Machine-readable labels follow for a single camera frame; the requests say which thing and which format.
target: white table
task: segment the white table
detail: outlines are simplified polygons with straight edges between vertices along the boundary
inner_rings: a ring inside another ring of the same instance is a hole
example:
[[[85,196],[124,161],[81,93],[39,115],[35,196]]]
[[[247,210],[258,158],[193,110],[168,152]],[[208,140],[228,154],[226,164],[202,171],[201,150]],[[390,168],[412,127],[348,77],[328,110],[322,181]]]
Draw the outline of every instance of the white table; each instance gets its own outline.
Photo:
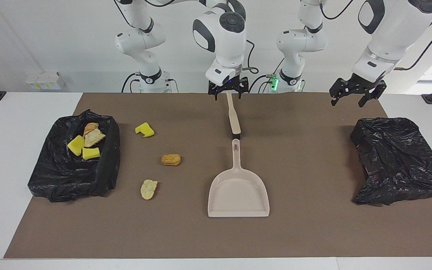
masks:
[[[48,130],[72,115],[81,95],[8,93],[0,102],[0,269],[432,269],[432,258],[2,259],[31,200],[26,185]],[[379,101],[389,117],[413,120],[432,148],[432,106],[420,96],[386,94]]]

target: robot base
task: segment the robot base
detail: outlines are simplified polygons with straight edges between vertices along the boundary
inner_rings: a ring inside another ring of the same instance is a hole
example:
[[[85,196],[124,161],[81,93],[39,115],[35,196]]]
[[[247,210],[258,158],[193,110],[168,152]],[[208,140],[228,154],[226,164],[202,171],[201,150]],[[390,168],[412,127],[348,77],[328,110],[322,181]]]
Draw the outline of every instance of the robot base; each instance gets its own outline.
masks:
[[[171,84],[168,82],[170,78],[169,72],[163,72],[163,75],[159,77],[154,84],[148,84],[144,80],[141,80],[139,84],[140,93],[172,93]]]
[[[421,97],[424,99],[426,104],[432,105],[432,94],[422,94]]]

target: yellow sponge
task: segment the yellow sponge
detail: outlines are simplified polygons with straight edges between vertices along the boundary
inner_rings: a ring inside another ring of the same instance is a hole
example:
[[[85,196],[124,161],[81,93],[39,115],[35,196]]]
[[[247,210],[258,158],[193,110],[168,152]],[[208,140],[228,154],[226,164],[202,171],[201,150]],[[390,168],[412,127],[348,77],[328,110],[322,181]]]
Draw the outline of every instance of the yellow sponge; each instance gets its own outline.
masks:
[[[81,135],[77,135],[70,143],[67,144],[67,148],[71,150],[74,155],[80,156],[81,151],[84,147],[84,138]]]
[[[88,159],[101,157],[101,153],[99,152],[99,148],[83,148],[82,157],[87,161]]]
[[[155,131],[149,126],[148,123],[142,123],[135,129],[136,134],[142,132],[144,137],[151,137],[155,134]]]

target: plastic bag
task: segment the plastic bag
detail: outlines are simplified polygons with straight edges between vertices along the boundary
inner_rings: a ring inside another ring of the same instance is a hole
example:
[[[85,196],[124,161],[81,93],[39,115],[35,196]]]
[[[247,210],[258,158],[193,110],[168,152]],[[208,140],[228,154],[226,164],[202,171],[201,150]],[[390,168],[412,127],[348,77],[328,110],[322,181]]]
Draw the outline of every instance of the plastic bag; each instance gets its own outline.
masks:
[[[432,197],[432,150],[415,123],[406,118],[363,118],[350,138],[367,174],[353,202],[390,205]]]
[[[101,157],[84,160],[75,156],[68,143],[82,135],[90,122],[99,123],[106,138],[97,143]],[[39,155],[28,187],[37,197],[51,202],[103,196],[115,188],[120,167],[120,129],[112,116],[87,110],[78,116],[59,118],[51,128]]]

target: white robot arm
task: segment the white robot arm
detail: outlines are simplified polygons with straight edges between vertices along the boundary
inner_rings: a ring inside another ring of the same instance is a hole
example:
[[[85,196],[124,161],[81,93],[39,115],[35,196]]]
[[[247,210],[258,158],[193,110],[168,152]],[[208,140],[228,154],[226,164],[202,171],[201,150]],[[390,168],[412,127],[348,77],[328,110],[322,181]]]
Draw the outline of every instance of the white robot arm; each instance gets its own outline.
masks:
[[[383,77],[432,24],[432,0],[366,0],[358,19],[372,39],[351,78],[337,79],[329,90],[333,106],[349,94],[364,94],[360,107],[381,96],[386,88]]]
[[[157,0],[161,5],[191,0]],[[206,71],[209,80],[208,93],[217,98],[224,90],[248,92],[247,78],[240,78],[246,48],[246,11],[237,0],[196,0],[210,10],[193,22],[196,43],[216,54],[213,64]]]
[[[323,15],[321,14],[319,0],[301,0],[298,17],[305,25],[304,29],[287,30],[279,34],[277,47],[284,54],[283,67],[279,71],[278,79],[281,83],[276,93],[290,92],[297,87],[305,59],[300,53],[313,53],[322,51],[328,43],[328,36],[323,29]]]
[[[117,5],[131,28],[119,33],[115,43],[122,53],[136,60],[140,89],[155,93],[170,90],[168,73],[161,69],[156,55],[147,51],[166,41],[163,27],[151,18],[144,0],[117,0]]]
[[[146,51],[166,41],[162,26],[149,16],[145,0],[117,0],[121,12],[132,29],[116,37],[116,46],[139,64],[143,89],[165,89],[165,72],[156,56]],[[240,79],[246,48],[246,12],[237,0],[156,0],[156,7],[186,1],[198,1],[211,10],[194,20],[193,36],[199,46],[216,53],[216,59],[206,72],[210,81],[209,94],[217,96],[224,90],[248,91],[247,78]]]

